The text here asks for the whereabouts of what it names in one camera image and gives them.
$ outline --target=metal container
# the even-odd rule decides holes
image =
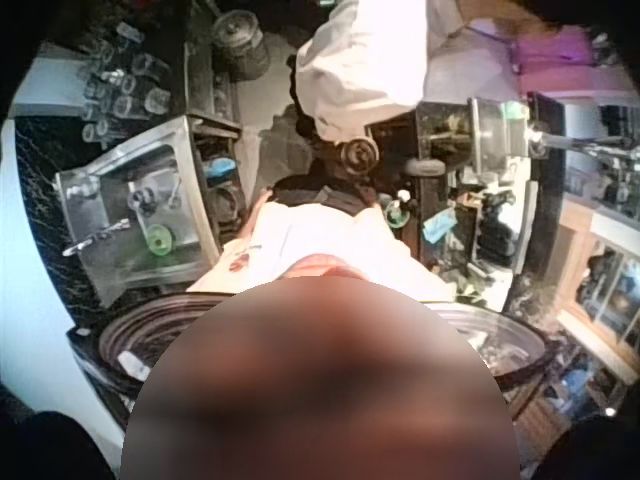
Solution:
[[[461,303],[428,303],[469,341],[487,364],[502,391],[542,373],[555,349],[546,336],[526,323]]]
[[[126,428],[130,408],[143,385],[123,365],[123,354],[151,369],[189,325],[231,296],[167,295],[129,308],[111,322],[75,327],[68,332],[76,360],[122,428]],[[106,391],[118,395],[129,410],[122,402],[114,402]]]
[[[213,26],[213,43],[237,80],[255,80],[269,69],[269,52],[258,18],[245,10],[222,15]]]

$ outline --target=black countertop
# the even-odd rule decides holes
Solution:
[[[191,52],[199,46],[208,46],[206,40],[198,37],[200,30],[191,29],[190,0],[138,2],[147,4],[148,9],[131,17],[131,24],[145,33],[141,50],[157,56],[170,65],[172,74],[167,88],[171,89],[172,105],[167,116],[159,116],[134,129],[131,135],[140,133],[163,123],[167,118],[187,113],[188,92],[185,81],[185,45]],[[73,47],[80,39],[94,33],[106,35],[115,32],[117,24],[124,17],[120,8],[122,2],[101,0],[84,12],[82,19],[91,26],[54,29],[55,38],[61,45]],[[105,19],[96,26],[88,19],[103,14]],[[77,325],[89,326],[95,322],[115,317],[120,311],[137,303],[160,295],[157,287],[131,289],[125,292],[111,307],[104,308],[93,290],[77,256],[63,257],[62,251],[71,243],[58,193],[54,189],[56,173],[82,167],[103,151],[97,144],[87,144],[82,140],[85,122],[75,117],[18,117],[15,119],[16,156],[20,186],[27,218],[33,237],[51,281],[60,299]]]
[[[128,290],[109,308],[100,300],[77,256],[63,257],[71,237],[54,190],[56,173],[88,164],[100,155],[80,138],[83,122],[69,117],[15,119],[20,187],[42,262],[73,321],[82,326],[111,318],[123,308],[155,298],[158,288]]]

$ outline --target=kitchen equipment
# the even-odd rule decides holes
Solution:
[[[135,306],[110,322],[76,327],[67,337],[85,375],[90,379],[123,429],[132,401],[143,382],[128,375],[121,363],[129,352],[152,368],[171,343],[195,320],[232,295],[189,293],[168,295]]]
[[[233,182],[217,185],[210,193],[211,208],[216,212],[220,223],[235,222],[240,215],[242,192]]]
[[[269,69],[271,60],[258,17],[245,10],[232,10],[213,25],[217,46],[238,80],[255,80]]]
[[[118,396],[119,400],[112,403],[110,409],[123,428],[130,413],[124,405],[136,400],[143,385],[141,380],[127,374],[121,363],[123,353],[129,352],[127,356],[134,356],[136,363],[153,368],[189,325],[231,296],[166,295],[129,308],[110,322],[100,322],[91,328],[76,327],[67,334],[82,370],[103,398],[105,390]],[[501,370],[494,374],[503,392],[526,382],[532,384],[534,376],[544,371],[555,353],[542,333],[497,313],[455,303],[426,306],[458,329],[470,343],[473,344],[476,336],[483,335],[486,346],[480,346],[479,350],[487,360],[490,346],[498,342],[497,346],[503,347],[506,354],[497,363]]]
[[[558,351],[531,325],[461,303],[427,303],[465,337],[483,359],[515,421],[537,393]]]
[[[203,198],[204,185],[190,141],[191,122],[185,116],[175,118],[127,140],[89,165],[56,175],[72,242],[122,218],[131,221],[128,231],[103,242],[99,249],[80,253],[84,271],[105,307],[129,288],[195,281],[219,258],[215,217],[210,217]],[[68,188],[87,176],[99,179],[97,193],[91,198],[66,198]],[[130,195],[148,192],[146,189],[153,192],[156,208],[132,209]],[[169,205],[172,195],[173,205]],[[173,250],[162,258],[149,251],[147,243],[148,229],[156,224],[165,225],[174,235]]]
[[[173,250],[173,234],[164,225],[151,225],[147,229],[147,245],[154,255],[165,257]]]
[[[92,233],[87,236],[84,240],[72,245],[62,252],[63,257],[70,257],[75,255],[76,253],[80,253],[82,250],[87,248],[90,245],[93,245],[96,241],[99,240],[107,240],[111,238],[111,234],[114,232],[118,232],[121,230],[128,230],[131,228],[131,222],[128,219],[120,220],[119,222],[114,223],[113,225],[109,225],[102,230]]]

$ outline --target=white wall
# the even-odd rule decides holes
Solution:
[[[27,220],[14,122],[2,129],[0,163],[0,378],[35,411],[76,419],[111,465],[124,435],[76,364],[65,333],[73,321],[42,264]]]
[[[79,116],[86,103],[84,67],[82,60],[37,57],[13,99],[9,116]]]

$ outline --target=person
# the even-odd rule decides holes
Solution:
[[[345,276],[418,301],[452,301],[454,289],[393,236],[375,193],[312,172],[263,190],[237,238],[191,292],[240,293],[280,278]]]
[[[547,31],[511,0],[343,0],[300,48],[296,89],[322,140],[347,143],[367,125],[406,113],[424,96],[428,59],[477,18]]]

